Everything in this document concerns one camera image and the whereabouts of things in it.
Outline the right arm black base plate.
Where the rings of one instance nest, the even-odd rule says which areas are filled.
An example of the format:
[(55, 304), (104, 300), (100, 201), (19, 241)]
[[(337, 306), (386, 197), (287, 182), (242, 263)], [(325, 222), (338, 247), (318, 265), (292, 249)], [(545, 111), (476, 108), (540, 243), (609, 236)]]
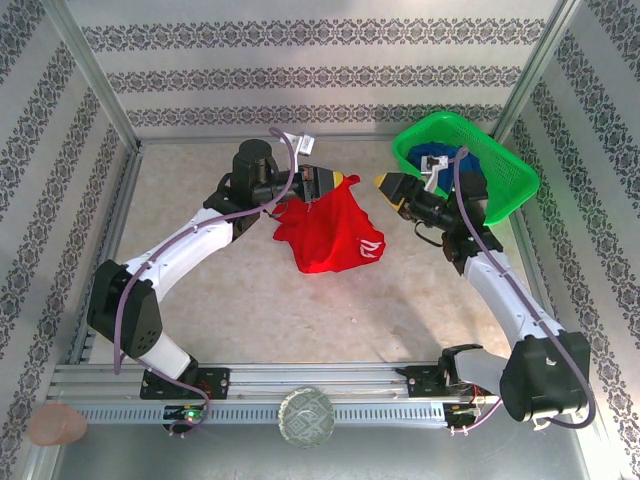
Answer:
[(453, 367), (436, 364), (408, 365), (395, 368), (395, 373), (405, 380), (410, 398), (499, 397), (478, 384), (462, 380)]

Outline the aluminium table side rail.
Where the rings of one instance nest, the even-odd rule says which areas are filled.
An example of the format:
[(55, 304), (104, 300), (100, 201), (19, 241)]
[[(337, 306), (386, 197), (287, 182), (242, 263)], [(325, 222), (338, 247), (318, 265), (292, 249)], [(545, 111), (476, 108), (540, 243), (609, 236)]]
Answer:
[(520, 210), (516, 210), (509, 217), (515, 242), (520, 254), (521, 262), (526, 275), (529, 290), (533, 298), (552, 317), (555, 316), (547, 288), (544, 284), (542, 272), (539, 268), (533, 243), (526, 228), (524, 216)]
[(140, 142), (128, 155), (123, 164), (118, 181), (114, 186), (109, 208), (104, 217), (102, 235), (97, 244), (94, 259), (86, 278), (85, 289), (78, 310), (78, 322), (72, 337), (71, 346), (63, 360), (64, 364), (78, 364), (83, 360), (84, 345), (86, 338), (89, 336), (89, 327), (86, 318), (95, 271), (104, 261), (113, 259), (118, 252), (141, 162), (144, 157), (144, 150), (145, 146)]

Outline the aluminium frame post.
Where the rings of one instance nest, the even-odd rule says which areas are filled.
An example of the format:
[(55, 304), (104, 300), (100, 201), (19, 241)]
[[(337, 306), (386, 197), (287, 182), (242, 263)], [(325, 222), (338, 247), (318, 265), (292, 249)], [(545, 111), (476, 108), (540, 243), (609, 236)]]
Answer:
[(527, 60), (516, 85), (511, 92), (491, 136), (502, 144), (528, 102), (531, 92), (539, 82), (554, 52), (569, 28), (573, 17), (584, 0), (557, 0), (539, 41)]
[(139, 137), (66, 0), (40, 0), (40, 2), (127, 149), (138, 150)]

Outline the red t-shirt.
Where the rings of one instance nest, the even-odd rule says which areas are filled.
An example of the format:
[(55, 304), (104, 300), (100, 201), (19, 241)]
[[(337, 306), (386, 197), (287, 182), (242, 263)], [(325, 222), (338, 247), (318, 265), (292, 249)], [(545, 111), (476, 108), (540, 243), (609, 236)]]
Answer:
[(273, 239), (289, 244), (302, 273), (341, 272), (382, 257), (385, 236), (351, 192), (359, 182), (359, 176), (349, 175), (318, 200), (292, 199), (274, 209), (279, 226)]

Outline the small controller board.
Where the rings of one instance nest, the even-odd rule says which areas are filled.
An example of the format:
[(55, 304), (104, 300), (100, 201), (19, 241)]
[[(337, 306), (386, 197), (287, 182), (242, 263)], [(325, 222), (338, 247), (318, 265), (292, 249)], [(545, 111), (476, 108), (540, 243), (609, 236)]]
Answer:
[(486, 406), (477, 403), (446, 403), (444, 405), (445, 420), (448, 427), (469, 427), (476, 423)]
[(165, 406), (163, 411), (164, 422), (184, 421), (195, 424), (206, 416), (207, 409), (201, 405), (169, 405)]

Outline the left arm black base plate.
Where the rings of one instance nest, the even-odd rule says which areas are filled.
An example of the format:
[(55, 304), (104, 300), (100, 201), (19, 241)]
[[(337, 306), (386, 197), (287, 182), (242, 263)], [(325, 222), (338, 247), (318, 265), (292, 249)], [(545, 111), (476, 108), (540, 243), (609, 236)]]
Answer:
[[(186, 372), (178, 381), (202, 390), (211, 400), (225, 400), (228, 395), (230, 370), (199, 367)], [(143, 375), (140, 398), (143, 400), (202, 400), (197, 392), (177, 386), (148, 371)]]

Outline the green plastic mesh basket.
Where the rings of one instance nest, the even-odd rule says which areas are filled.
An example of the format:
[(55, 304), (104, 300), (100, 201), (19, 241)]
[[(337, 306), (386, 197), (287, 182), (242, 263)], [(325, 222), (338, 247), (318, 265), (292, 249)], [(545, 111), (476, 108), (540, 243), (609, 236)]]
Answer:
[(408, 154), (411, 148), (429, 142), (464, 146), (479, 159), (487, 181), (487, 226), (502, 222), (539, 189), (539, 177), (529, 165), (464, 117), (446, 111), (428, 115), (395, 137), (392, 153), (402, 172), (420, 176)]

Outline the aluminium table edge rail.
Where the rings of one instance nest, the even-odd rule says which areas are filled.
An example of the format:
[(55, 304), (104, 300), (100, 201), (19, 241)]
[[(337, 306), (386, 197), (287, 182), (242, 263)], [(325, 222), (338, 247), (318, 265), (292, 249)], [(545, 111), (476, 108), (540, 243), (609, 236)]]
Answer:
[[(347, 134), (347, 135), (312, 135), (317, 142), (360, 142), (360, 141), (390, 141), (392, 142), (396, 135), (393, 134)], [(158, 138), (141, 138), (140, 145), (169, 145), (169, 144), (215, 144), (215, 143), (232, 143), (240, 144), (248, 139), (260, 139), (267, 142), (278, 142), (276, 137), (269, 134), (266, 135), (248, 135), (248, 136), (201, 136), (201, 137), (158, 137)]]

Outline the pink translucent cup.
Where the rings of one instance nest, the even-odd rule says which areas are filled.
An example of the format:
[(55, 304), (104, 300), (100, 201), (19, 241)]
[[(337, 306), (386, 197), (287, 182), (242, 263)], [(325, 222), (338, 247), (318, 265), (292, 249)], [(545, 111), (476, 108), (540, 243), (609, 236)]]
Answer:
[(31, 419), (28, 436), (38, 446), (66, 445), (80, 440), (87, 428), (87, 419), (78, 411), (64, 404), (49, 404)]

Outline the blue cloth garment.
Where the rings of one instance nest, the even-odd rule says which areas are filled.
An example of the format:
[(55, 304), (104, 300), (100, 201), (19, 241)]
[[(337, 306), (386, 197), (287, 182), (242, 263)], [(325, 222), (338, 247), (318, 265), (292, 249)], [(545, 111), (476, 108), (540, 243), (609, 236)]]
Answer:
[[(454, 156), (458, 153), (459, 147), (440, 143), (440, 142), (428, 142), (413, 146), (410, 148), (409, 153), (407, 155), (407, 160), (411, 165), (416, 168), (419, 168), (421, 171), (425, 171), (425, 168), (422, 166), (423, 157), (432, 156), (432, 157), (440, 157), (447, 156), (450, 159), (453, 159)], [(480, 166), (479, 159), (469, 153), (464, 159), (460, 162), (460, 172), (476, 172), (482, 174), (483, 171)]]

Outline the round patterned glass disc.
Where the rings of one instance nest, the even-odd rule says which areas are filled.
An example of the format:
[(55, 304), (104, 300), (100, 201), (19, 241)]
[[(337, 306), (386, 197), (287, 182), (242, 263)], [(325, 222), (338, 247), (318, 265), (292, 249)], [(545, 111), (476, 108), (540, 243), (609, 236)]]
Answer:
[(278, 410), (278, 427), (290, 445), (317, 448), (331, 437), (335, 409), (329, 397), (315, 387), (305, 386), (289, 393)]

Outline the long aluminium mounting rail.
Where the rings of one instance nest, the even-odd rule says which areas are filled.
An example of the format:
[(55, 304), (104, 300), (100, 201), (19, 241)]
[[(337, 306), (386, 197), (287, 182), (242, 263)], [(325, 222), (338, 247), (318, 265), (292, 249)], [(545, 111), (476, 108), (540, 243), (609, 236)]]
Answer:
[[(264, 403), (278, 404), (292, 391), (311, 386), (329, 399), (340, 403), (400, 403), (400, 402), (468, 402), (472, 397), (410, 398), (403, 377), (395, 368), (414, 363), (293, 363), (293, 364), (209, 364), (205, 368), (228, 368), (230, 383), (225, 400), (211, 400), (218, 404)], [(499, 394), (499, 381), (507, 365), (504, 358), (484, 350), (466, 351), (457, 368), (458, 376)], [(148, 402), (166, 405), (196, 405), (202, 400), (143, 400), (140, 388), (147, 370), (126, 365), (114, 374), (108, 365), (62, 365), (54, 374), (46, 393), (49, 403), (134, 404)]]

